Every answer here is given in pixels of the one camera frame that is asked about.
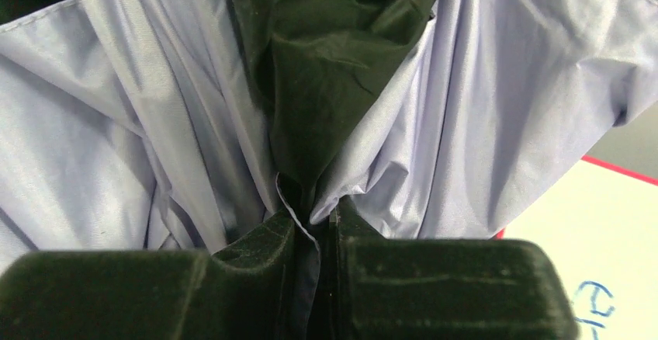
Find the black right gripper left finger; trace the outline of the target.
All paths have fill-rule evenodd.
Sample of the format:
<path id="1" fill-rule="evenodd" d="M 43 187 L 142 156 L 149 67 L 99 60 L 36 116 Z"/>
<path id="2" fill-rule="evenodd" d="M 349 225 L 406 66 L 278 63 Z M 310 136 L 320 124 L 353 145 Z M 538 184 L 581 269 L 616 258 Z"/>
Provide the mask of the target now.
<path id="1" fill-rule="evenodd" d="M 1 277 L 3 339 L 278 339 L 296 227 L 202 250 L 35 252 Z"/>

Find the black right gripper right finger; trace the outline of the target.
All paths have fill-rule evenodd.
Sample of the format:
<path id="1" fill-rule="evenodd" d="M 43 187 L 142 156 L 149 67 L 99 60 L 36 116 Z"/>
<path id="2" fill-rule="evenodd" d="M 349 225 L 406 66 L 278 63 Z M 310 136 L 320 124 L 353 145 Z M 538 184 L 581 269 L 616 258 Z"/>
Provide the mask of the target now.
<path id="1" fill-rule="evenodd" d="M 575 339 L 547 254 L 521 240 L 388 239 L 354 203 L 327 230 L 331 339 Z"/>

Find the lilac folding umbrella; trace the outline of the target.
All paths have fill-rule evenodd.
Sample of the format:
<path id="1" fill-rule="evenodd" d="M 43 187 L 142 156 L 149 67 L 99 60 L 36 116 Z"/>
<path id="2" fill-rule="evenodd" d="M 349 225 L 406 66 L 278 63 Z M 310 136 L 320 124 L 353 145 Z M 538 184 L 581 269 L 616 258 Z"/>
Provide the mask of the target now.
<path id="1" fill-rule="evenodd" d="M 1 0 L 1 277 L 295 224 L 278 339 L 327 336 L 343 199 L 492 239 L 657 100 L 657 0 Z"/>

